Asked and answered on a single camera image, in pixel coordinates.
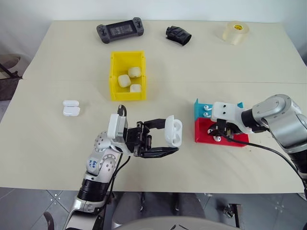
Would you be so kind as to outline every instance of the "red block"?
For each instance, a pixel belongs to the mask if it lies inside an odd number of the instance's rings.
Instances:
[[[227,146],[234,146],[234,147],[244,147],[246,145],[229,142],[224,137],[221,137],[221,141],[215,141],[213,136],[208,135],[208,129],[211,125],[215,122],[208,119],[199,117],[195,122],[195,142],[199,143],[207,143],[207,144],[214,144],[214,145],[227,145]],[[244,142],[248,142],[248,135],[247,134],[238,134],[234,135],[235,140],[240,140]]]

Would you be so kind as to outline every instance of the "wall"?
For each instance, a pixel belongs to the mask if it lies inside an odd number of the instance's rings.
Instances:
[[[307,0],[0,0],[0,54],[31,60],[52,20],[282,22],[307,53]]]

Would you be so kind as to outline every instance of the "red platform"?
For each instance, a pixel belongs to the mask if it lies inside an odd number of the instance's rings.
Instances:
[[[199,117],[195,122],[195,142],[200,143],[207,143],[207,144],[214,144],[214,145],[227,145],[227,146],[234,146],[234,147],[244,147],[246,145],[229,142],[224,137],[221,137],[221,141],[215,141],[213,136],[208,135],[208,129],[211,125],[215,122],[211,121],[208,118]],[[235,140],[240,140],[244,142],[248,142],[248,135],[247,134],[238,134],[234,135]]]

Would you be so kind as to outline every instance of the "yellow plastic bin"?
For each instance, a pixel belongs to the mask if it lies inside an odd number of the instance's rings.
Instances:
[[[111,53],[109,87],[112,101],[146,100],[146,64],[144,51],[114,51]],[[118,77],[128,74],[131,67],[140,67],[141,76],[130,78],[131,84],[140,84],[142,92],[130,92],[130,88],[121,88]]]

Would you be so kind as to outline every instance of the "white table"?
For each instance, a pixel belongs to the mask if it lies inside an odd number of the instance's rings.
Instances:
[[[133,157],[117,176],[117,191],[303,191],[292,169],[271,152],[253,147],[233,148],[194,142],[193,104],[196,98],[201,103],[243,101],[245,107],[250,108],[271,95],[284,93],[291,96],[306,114],[306,67],[279,24],[249,23],[254,28],[251,37],[240,46],[226,45],[208,35],[213,33],[209,28],[224,23],[144,22],[144,36],[108,45],[102,44],[94,33],[97,24],[52,24],[0,123],[0,186],[78,190],[94,138],[107,129],[110,114],[123,103],[128,110],[130,127],[139,120],[175,115],[183,122],[183,143],[178,152],[161,159]],[[180,25],[192,33],[194,36],[190,43],[180,47],[161,38],[165,27],[171,24]],[[196,30],[197,25],[208,28],[208,34]],[[70,40],[73,28],[84,32],[80,36],[83,45],[78,46],[76,40]],[[275,38],[276,33],[280,36],[277,42],[280,48],[262,50],[256,39],[260,37],[256,35],[272,30],[271,38]],[[267,43],[262,43],[262,46],[271,47]],[[144,49],[146,54],[147,100],[111,102],[107,82],[110,51],[137,48]],[[233,53],[230,63],[244,61],[246,65],[242,71],[245,76],[237,74],[226,59],[217,62],[217,53],[221,54],[223,49],[229,57]],[[203,53],[203,64],[197,58],[199,65],[195,65],[194,59],[186,59],[181,52],[190,57],[195,53],[199,58]],[[278,68],[269,68],[261,56],[264,60],[270,56],[270,62]],[[265,71],[258,70],[257,76],[248,70],[252,66],[262,66]],[[81,114],[78,117],[61,114],[64,99],[80,101]],[[160,134],[161,130],[153,131],[153,145],[166,145]],[[282,152],[269,133],[250,135],[250,141]]]

